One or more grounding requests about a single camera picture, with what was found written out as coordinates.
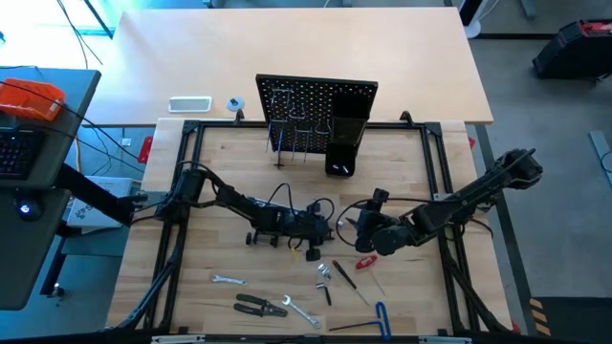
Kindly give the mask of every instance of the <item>wrench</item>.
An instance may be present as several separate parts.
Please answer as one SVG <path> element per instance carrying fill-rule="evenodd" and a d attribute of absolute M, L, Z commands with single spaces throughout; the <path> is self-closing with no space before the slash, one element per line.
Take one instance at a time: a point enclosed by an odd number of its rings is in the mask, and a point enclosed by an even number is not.
<path fill-rule="evenodd" d="M 301 316 L 305 317 L 306 320 L 310 321 L 315 329 L 321 328 L 320 321 L 316 320 L 312 316 L 310 316 L 307 312 L 303 311 L 300 307 L 296 306 L 295 303 L 291 302 L 291 297 L 289 295 L 285 295 L 285 301 L 283 301 L 283 305 L 291 306 L 296 312 L 298 312 Z"/>
<path fill-rule="evenodd" d="M 237 279 L 237 278 L 224 277 L 224 276 L 220 276 L 220 275 L 214 275 L 214 277 L 212 278 L 212 282 L 235 283 L 235 284 L 239 284 L 239 285 L 243 285 L 243 286 L 247 285 L 247 280 L 241 280 L 241 279 Z"/>

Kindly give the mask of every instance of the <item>pliers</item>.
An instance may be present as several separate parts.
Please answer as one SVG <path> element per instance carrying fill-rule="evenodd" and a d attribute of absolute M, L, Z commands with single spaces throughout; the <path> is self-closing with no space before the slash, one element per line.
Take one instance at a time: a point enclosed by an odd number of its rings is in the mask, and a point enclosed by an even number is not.
<path fill-rule="evenodd" d="M 268 300 L 260 299 L 259 297 L 255 297 L 252 295 L 246 295 L 246 294 L 237 294 L 236 300 L 244 301 L 244 302 L 252 302 L 255 305 L 261 306 L 260 308 L 257 309 L 257 308 L 245 306 L 239 303 L 233 304 L 233 308 L 239 312 L 245 312 L 246 314 L 259 315 L 259 316 L 264 316 L 264 315 L 280 316 L 280 317 L 287 316 L 287 311 L 271 304 Z"/>

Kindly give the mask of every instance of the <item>keyboard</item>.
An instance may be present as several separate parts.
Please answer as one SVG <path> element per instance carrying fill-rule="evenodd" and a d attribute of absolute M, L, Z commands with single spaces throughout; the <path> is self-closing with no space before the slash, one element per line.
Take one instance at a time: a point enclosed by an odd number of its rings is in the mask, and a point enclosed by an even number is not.
<path fill-rule="evenodd" d="M 26 180 L 46 135 L 33 130 L 0 129 L 0 180 Z"/>

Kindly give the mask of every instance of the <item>white cable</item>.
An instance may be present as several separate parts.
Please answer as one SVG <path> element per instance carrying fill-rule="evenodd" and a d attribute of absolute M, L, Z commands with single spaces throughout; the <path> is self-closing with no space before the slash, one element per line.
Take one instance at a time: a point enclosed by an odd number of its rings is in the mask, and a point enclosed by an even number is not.
<path fill-rule="evenodd" d="M 484 14 L 482 14 L 482 15 L 481 15 L 481 16 L 478 18 L 478 20 L 480 21 L 480 20 L 482 20 L 482 18 L 484 18 L 484 17 L 486 17 L 487 15 L 489 15 L 489 13 L 491 13 L 491 11 L 493 11 L 493 9 L 495 8 L 495 6 L 497 6 L 497 4 L 498 4 L 498 3 L 499 3 L 499 0 L 495 0 L 495 2 L 494 2 L 494 3 L 493 3 L 493 4 L 492 4 L 490 7 L 489 7 L 489 9 L 488 9 L 488 10 L 487 10 L 487 11 L 486 11 Z"/>

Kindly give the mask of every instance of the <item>wooden work surface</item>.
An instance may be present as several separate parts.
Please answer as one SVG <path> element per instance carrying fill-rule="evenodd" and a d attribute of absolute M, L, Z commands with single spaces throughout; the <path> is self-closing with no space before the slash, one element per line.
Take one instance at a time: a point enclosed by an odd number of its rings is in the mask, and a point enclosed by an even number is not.
<path fill-rule="evenodd" d="M 142 184 L 145 190 L 168 190 L 182 127 L 180 119 L 161 119 L 158 123 Z M 476 177 L 466 128 L 461 122 L 452 122 L 444 123 L 443 129 L 452 182 L 455 188 L 459 188 Z M 371 197 L 375 187 L 390 191 L 392 197 L 428 198 L 424 157 L 416 132 L 366 130 L 357 171 L 350 179 L 326 177 L 324 156 L 315 154 L 302 162 L 303 154 L 296 154 L 292 161 L 291 153 L 284 152 L 282 161 L 286 167 L 277 170 L 273 166 L 276 154 L 272 150 L 265 153 L 266 131 L 263 129 L 207 129 L 204 141 L 202 162 L 239 192 L 268 199 L 280 183 L 289 183 L 296 208 L 303 208 L 314 199 L 328 197 L 336 204 L 334 220 L 347 205 Z M 207 183 L 201 202 L 213 196 Z M 274 200 L 287 204 L 286 190 L 279 191 Z M 389 202 L 383 211 L 400 215 L 416 205 Z M 322 208 L 324 214 L 329 214 L 327 204 L 323 203 Z M 358 217 L 357 210 L 348 214 L 354 219 Z M 154 220 L 132 226 L 108 325 L 120 323 L 148 288 L 161 230 L 161 224 Z M 287 238 L 282 238 L 277 248 L 267 243 L 246 246 L 245 235 L 250 230 L 246 220 L 229 210 L 219 207 L 192 210 L 173 328 L 189 326 L 191 333 L 324 333 L 332 327 L 375 319 L 374 304 L 383 301 L 394 334 L 436 334 L 439 328 L 450 329 L 445 284 L 435 240 L 421 247 L 405 247 L 391 256 L 380 257 L 371 271 L 355 271 L 355 264 L 364 255 L 339 239 L 320 247 L 320 261 L 306 262 L 306 245 L 302 245 L 298 256 L 294 257 L 287 248 Z M 355 240 L 352 227 L 345 227 L 342 233 L 349 241 Z M 489 232 L 470 224 L 464 240 L 476 291 L 499 320 L 510 326 Z M 371 306 L 366 306 L 350 289 L 331 266 L 332 259 L 343 264 L 353 276 Z M 323 290 L 315 289 L 315 283 L 321 281 L 317 266 L 322 262 L 330 264 L 333 270 L 330 286 L 332 307 L 327 306 Z M 249 284 L 242 287 L 212 283 L 213 274 L 244 278 Z M 373 278 L 382 285 L 386 296 Z M 288 294 L 298 306 L 320 319 L 322 328 L 314 330 L 292 309 L 288 309 L 287 318 L 260 318 L 237 312 L 232 308 L 236 293 L 265 298 L 281 307 L 284 307 L 282 295 Z M 463 296 L 459 297 L 459 303 L 467 325 Z M 377 332 L 374 326 L 333 333 Z"/>
<path fill-rule="evenodd" d="M 375 121 L 492 123 L 455 8 L 124 12 L 87 118 L 155 125 L 171 97 L 211 96 L 208 118 L 242 97 L 263 120 L 257 74 L 378 81 Z"/>

